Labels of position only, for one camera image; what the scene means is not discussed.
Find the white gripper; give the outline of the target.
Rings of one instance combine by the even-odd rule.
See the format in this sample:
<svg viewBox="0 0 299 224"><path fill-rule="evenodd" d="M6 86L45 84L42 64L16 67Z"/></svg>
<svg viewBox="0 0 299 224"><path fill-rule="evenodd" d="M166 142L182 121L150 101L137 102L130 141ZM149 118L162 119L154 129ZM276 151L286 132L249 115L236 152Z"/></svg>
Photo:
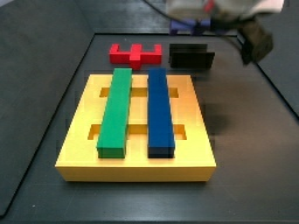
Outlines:
<svg viewBox="0 0 299 224"><path fill-rule="evenodd" d="M217 18L225 21L278 13L285 0L165 0L165 13L172 18Z"/></svg>

